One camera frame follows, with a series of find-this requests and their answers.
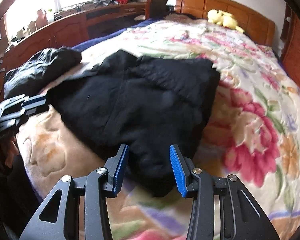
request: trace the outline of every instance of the pink flower pattern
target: pink flower pattern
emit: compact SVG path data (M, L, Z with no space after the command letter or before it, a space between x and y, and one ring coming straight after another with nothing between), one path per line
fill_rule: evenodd
M218 39L216 36L206 34L204 37L211 40L211 41L213 41L216 44L223 45L223 46L226 46L226 47L231 47L231 44L228 41Z
M263 79L268 82L275 90L279 91L279 83L276 80L276 77L272 74L266 74L265 72L261 72L261 76Z
M252 46L249 46L247 43L242 43L241 44L245 49L247 49L247 50L249 50L249 51L253 51L253 52L257 52L258 51L258 49L256 49L256 48L254 48L254 47L252 47Z
M272 49L268 46L257 45L257 47L268 57L268 58L276 58Z
M202 41L200 41L199 39L192 39L192 38L188 38L185 36L181 36L181 38L175 38L175 36L173 36L172 38L169 39L169 41L172 42L182 42L185 44L191 44L191 45L201 45Z
M238 55L239 57L247 57L248 54L238 48L231 48L230 51L236 55Z
M222 163L230 172L240 172L243 180L261 187L266 174L276 170L275 159L280 156L277 132L249 92L230 88L229 94L228 99L217 93L215 105L224 112L212 111L204 137L226 148Z

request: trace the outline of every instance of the floral blanket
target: floral blanket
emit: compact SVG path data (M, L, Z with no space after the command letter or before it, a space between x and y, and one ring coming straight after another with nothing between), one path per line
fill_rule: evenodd
M272 50L256 45L244 34L209 24L206 20L170 15L147 27L128 29L87 49L82 53L83 68L101 63L118 49L135 56L203 57L214 62L213 67L221 73L221 80L194 163L212 175L238 175L268 215L280 238L289 239L300 224L300 90L282 70ZM42 123L42 116L36 116L25 125L34 128ZM48 124L42 126L41 130L44 129L46 138L52 134L50 130L58 130L51 129ZM42 197L62 175L82 176L93 169L83 171L81 166L71 166L71 162L76 162L72 154L62 159L60 168L56 168L56 158L49 177L50 168L42 157L45 155L34 157L31 155L33 147L30 150L22 147L30 138L31 145L38 147L37 151L49 152L47 144L40 146L34 137L42 131L30 129L33 133L30 135L27 130L21 130L18 144L30 180ZM55 141L61 143L59 137L55 137ZM41 166L35 158L41 160ZM95 166L98 165L101 165L100 160L96 161ZM164 198L152 198L141 185L125 180L119 196L108 199L107 205L114 240L186 239L192 200L183 199L177 190ZM220 239L219 221L220 207L216 198L215 239Z

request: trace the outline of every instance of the wooden cabinet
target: wooden cabinet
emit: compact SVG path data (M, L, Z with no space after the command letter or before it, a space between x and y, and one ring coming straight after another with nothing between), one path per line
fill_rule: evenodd
M73 47L89 39L84 24L84 17L69 17L53 25L52 47Z
M107 30L113 32L134 25L133 18L143 13L144 9L145 3L128 3L98 7L64 17L32 33L8 51L3 57L1 68L9 71L27 62L32 55L40 50L57 49L61 46L73 47L89 39L110 34L107 33ZM123 20L127 16L132 17L132 20L129 22ZM103 28L102 32L100 30L95 32L98 29L97 23L111 19L117 19L115 26L108 26Z
M294 13L281 60L290 78L300 87L300 20Z
M27 40L21 42L15 49L18 51L18 63L22 65L26 63L29 58L40 50L51 48L52 45L52 35L51 28L45 28L39 31L35 37L29 37Z

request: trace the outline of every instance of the yellow stuffed toy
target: yellow stuffed toy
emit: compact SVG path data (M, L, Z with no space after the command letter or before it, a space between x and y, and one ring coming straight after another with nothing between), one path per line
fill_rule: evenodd
M244 33L244 29L238 26L238 21L234 15L224 11L211 10L208 12L208 22L227 27L229 29L237 30Z

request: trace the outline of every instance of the black clothing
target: black clothing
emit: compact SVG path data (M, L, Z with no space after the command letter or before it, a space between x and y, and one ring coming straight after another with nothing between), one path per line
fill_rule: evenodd
M15 156L11 174L0 172L0 240L8 240L6 226L20 237L39 204L23 160L20 155Z
M4 99L26 94L35 96L50 82L81 62L81 52L61 47L44 49L22 66L6 74Z
M66 126L101 158L129 145L128 175L155 196L175 185L170 145L193 157L220 74L207 59L160 59L119 50L48 91Z

